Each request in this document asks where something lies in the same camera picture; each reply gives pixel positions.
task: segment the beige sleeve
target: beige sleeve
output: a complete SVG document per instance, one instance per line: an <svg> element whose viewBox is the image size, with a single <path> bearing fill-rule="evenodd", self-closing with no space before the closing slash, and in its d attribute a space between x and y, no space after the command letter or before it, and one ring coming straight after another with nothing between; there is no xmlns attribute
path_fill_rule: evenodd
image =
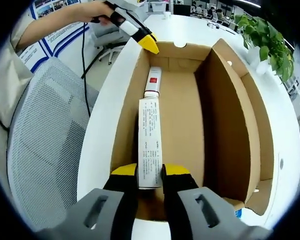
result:
<svg viewBox="0 0 300 240"><path fill-rule="evenodd" d="M28 13L24 13L21 18L18 20L18 22L15 24L11 36L10 36L10 42L14 49L16 49L20 38L22 34L24 34L26 28L29 26L30 23L32 23L34 19L28 15Z"/></svg>

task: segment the cardboard box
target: cardboard box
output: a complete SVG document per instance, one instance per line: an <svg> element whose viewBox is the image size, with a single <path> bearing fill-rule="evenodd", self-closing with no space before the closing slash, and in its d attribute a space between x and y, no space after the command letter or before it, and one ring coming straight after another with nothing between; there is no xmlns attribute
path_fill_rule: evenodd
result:
<svg viewBox="0 0 300 240"><path fill-rule="evenodd" d="M235 209L246 206L263 215L274 145L264 102L245 65L222 39L212 48L157 44L158 55L142 50L135 65L116 130L112 170L138 162L139 99L150 66L161 67L163 163L186 167L200 187L209 187ZM141 190L137 218L164 221L163 198L162 188Z"/></svg>
<svg viewBox="0 0 300 240"><path fill-rule="evenodd" d="M158 98L139 101L138 185L140 189L162 187L162 145Z"/></svg>

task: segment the gray mesh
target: gray mesh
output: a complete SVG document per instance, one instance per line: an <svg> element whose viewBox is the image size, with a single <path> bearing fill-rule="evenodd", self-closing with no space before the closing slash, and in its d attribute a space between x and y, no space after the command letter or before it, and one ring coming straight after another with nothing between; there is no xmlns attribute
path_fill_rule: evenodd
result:
<svg viewBox="0 0 300 240"><path fill-rule="evenodd" d="M89 105L98 92L89 88ZM77 201L81 148L89 116L84 82L57 58L35 73L14 114L7 151L17 210L34 231L61 223Z"/></svg>

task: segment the white table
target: white table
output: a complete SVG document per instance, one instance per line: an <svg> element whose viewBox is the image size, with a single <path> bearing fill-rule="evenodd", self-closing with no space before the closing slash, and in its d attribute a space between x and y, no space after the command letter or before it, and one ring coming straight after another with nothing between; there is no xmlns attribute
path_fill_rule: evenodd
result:
<svg viewBox="0 0 300 240"><path fill-rule="evenodd" d="M274 145L274 173L269 207L263 216L242 210L242 220L249 225L271 228L285 212L297 190L300 178L300 134L296 114L280 79L272 72L260 77L245 61L247 50L240 35L207 27L207 21L193 17L151 15L146 25L159 41L213 46L223 38L246 64L265 102ZM130 40L113 64L89 120L78 170L77 199L94 188L103 188L110 173L116 129L130 79L141 47ZM133 239L170 239L168 223L136 219Z"/></svg>

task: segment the red label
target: red label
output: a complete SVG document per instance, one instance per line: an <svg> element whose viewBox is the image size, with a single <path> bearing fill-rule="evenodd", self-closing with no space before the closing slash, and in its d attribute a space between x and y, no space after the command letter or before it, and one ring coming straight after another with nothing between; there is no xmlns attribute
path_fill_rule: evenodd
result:
<svg viewBox="0 0 300 240"><path fill-rule="evenodd" d="M150 83L151 84L156 84L157 80L158 80L158 78L156 78L156 77L150 77Z"/></svg>

